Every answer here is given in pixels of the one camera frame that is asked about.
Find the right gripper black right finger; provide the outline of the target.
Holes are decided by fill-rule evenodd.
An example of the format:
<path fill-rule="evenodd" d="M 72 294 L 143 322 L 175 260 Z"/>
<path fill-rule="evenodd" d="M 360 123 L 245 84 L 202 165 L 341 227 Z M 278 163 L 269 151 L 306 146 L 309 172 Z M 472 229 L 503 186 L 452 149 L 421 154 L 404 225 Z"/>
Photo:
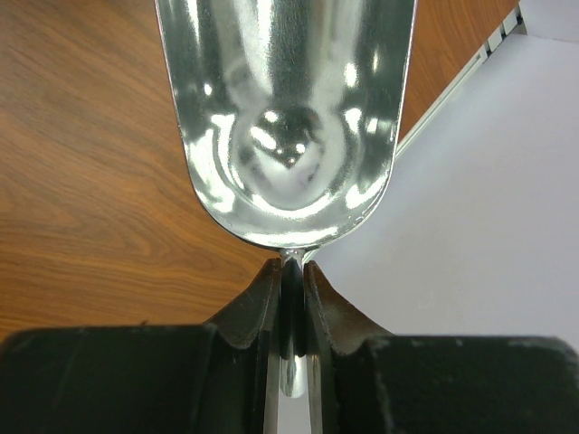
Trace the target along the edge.
<path fill-rule="evenodd" d="M 315 433 L 575 433 L 578 355 L 543 336 L 393 335 L 304 269 Z"/>

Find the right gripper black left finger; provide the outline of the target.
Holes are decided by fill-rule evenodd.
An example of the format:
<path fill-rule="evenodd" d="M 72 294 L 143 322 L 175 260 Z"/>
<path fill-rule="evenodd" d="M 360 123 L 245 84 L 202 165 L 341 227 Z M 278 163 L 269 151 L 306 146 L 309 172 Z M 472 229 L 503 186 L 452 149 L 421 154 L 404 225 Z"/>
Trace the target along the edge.
<path fill-rule="evenodd" d="M 274 433 L 281 265 L 197 325 L 36 328 L 1 344 L 4 433 Z"/>

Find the silver metal scoop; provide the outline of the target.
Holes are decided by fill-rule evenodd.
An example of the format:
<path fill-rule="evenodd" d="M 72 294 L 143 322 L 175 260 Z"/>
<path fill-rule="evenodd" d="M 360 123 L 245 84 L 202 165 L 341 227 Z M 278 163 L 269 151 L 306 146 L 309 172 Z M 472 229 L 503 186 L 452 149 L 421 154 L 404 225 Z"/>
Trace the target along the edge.
<path fill-rule="evenodd" d="M 393 170 L 414 1 L 158 1 L 195 194 L 280 254 L 280 388 L 306 390 L 303 269 L 381 202 Z"/>

